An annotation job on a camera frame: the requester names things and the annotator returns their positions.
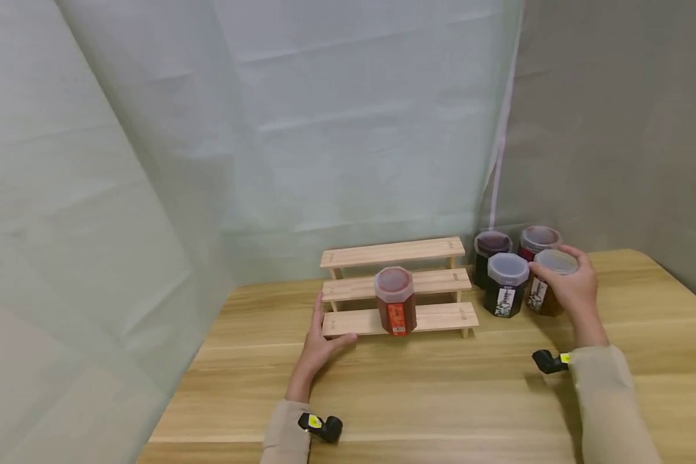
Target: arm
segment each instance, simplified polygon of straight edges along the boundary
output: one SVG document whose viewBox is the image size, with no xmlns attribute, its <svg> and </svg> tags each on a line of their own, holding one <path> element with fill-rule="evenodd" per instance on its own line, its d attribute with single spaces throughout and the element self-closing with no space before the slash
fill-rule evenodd
<svg viewBox="0 0 696 464">
<path fill-rule="evenodd" d="M 554 290 L 574 329 L 577 348 L 570 369 L 581 406 L 584 463 L 660 464 L 637 407 L 626 358 L 610 345 L 598 316 L 598 283 L 588 255 L 572 246 L 561 249 L 577 258 L 576 273 L 559 275 L 535 263 L 530 267 Z"/>
<path fill-rule="evenodd" d="M 297 421 L 303 413 L 310 412 L 309 395 L 314 376 L 335 351 L 351 345 L 357 338 L 356 334 L 349 333 L 333 340 L 325 339 L 322 318 L 322 293 L 319 293 L 301 356 L 291 372 L 284 399 L 276 405 L 266 429 L 260 464 L 306 464 L 310 435 L 297 425 Z"/>
</svg>

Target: dark jam jar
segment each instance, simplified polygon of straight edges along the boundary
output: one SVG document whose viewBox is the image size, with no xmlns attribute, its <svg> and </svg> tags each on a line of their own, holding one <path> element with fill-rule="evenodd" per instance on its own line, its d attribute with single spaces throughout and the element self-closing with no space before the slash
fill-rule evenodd
<svg viewBox="0 0 696 464">
<path fill-rule="evenodd" d="M 494 316 L 512 318 L 521 310 L 528 280 L 528 262 L 513 253 L 498 253 L 488 260 L 485 309 Z"/>
<path fill-rule="evenodd" d="M 547 226 L 526 227 L 521 233 L 518 245 L 518 255 L 532 262 L 534 256 L 545 249 L 557 249 L 562 244 L 562 236 L 558 231 Z"/>
<path fill-rule="evenodd" d="M 386 267 L 374 277 L 374 292 L 384 331 L 406 336 L 418 326 L 412 274 L 401 267 Z"/>
<path fill-rule="evenodd" d="M 513 249 L 513 240 L 499 231 L 488 230 L 480 233 L 474 238 L 474 272 L 472 280 L 479 288 L 487 288 L 487 263 L 490 257 L 498 253 L 510 253 Z"/>
<path fill-rule="evenodd" d="M 579 269 L 574 256 L 556 249 L 545 249 L 534 257 L 534 261 L 559 275 L 569 275 Z M 526 298 L 526 304 L 541 316 L 557 317 L 565 311 L 548 284 L 535 275 L 532 275 L 532 288 Z"/>
</svg>

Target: white curtain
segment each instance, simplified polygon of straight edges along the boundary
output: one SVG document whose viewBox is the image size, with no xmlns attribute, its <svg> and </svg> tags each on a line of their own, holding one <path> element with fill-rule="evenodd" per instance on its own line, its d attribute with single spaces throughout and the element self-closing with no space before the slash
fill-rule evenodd
<svg viewBox="0 0 696 464">
<path fill-rule="evenodd" d="M 474 226 L 518 0 L 58 3 L 173 225 L 219 221 L 238 284 Z"/>
<path fill-rule="evenodd" d="M 0 0 L 0 463 L 133 460 L 232 288 L 212 224 L 177 238 L 55 3 Z"/>
<path fill-rule="evenodd" d="M 637 249 L 696 294 L 696 1 L 529 0 L 519 49 L 481 223 Z"/>
<path fill-rule="evenodd" d="M 0 464 L 133 461 L 235 284 L 469 234 L 519 9 L 0 0 Z"/>
</svg>

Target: clear plastic lid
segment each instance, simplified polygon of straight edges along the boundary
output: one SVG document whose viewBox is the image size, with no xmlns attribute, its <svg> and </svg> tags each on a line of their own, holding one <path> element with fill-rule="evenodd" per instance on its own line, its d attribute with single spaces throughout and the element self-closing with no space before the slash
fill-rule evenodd
<svg viewBox="0 0 696 464">
<path fill-rule="evenodd" d="M 560 244 L 562 244 L 562 236 L 558 231 L 547 226 L 526 227 L 521 233 L 521 246 L 534 253 L 557 248 Z"/>
<path fill-rule="evenodd" d="M 402 303 L 415 293 L 412 274 L 402 267 L 386 267 L 374 277 L 374 292 L 384 303 Z"/>
<path fill-rule="evenodd" d="M 496 253 L 510 253 L 511 249 L 513 249 L 513 240 L 499 231 L 484 231 L 474 238 L 474 250 L 487 258 Z"/>
<path fill-rule="evenodd" d="M 488 261 L 488 276 L 500 285 L 518 287 L 528 280 L 528 262 L 515 253 L 498 253 Z"/>
<path fill-rule="evenodd" d="M 572 274 L 579 269 L 577 259 L 557 249 L 545 249 L 534 256 L 534 262 L 560 275 Z"/>
</svg>

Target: beige sleeve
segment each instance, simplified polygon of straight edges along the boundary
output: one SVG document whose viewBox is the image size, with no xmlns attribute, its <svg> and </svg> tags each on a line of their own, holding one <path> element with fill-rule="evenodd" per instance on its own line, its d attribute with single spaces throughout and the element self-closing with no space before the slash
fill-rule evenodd
<svg viewBox="0 0 696 464">
<path fill-rule="evenodd" d="M 662 463 L 623 353 L 614 346 L 578 348 L 570 370 L 581 405 L 585 464 Z"/>
<path fill-rule="evenodd" d="M 311 437 L 297 421 L 308 412 L 306 403 L 278 402 L 266 429 L 260 464 L 306 464 Z"/>
</svg>

